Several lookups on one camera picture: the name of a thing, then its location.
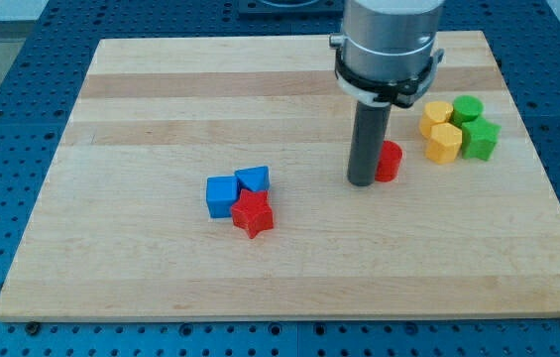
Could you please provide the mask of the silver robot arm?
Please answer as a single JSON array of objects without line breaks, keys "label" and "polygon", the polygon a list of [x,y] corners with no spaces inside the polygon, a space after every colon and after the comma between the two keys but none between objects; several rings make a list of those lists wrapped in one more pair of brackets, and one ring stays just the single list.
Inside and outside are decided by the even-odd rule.
[{"label": "silver robot arm", "polygon": [[433,49],[443,0],[347,0],[329,37],[339,87],[376,108],[408,108],[431,86],[444,51]]}]

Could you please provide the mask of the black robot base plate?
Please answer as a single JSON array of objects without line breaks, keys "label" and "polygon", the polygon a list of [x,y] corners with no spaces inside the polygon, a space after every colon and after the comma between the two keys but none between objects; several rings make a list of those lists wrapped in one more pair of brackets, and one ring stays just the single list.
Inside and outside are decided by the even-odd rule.
[{"label": "black robot base plate", "polygon": [[343,0],[237,0],[240,18],[339,16]]}]

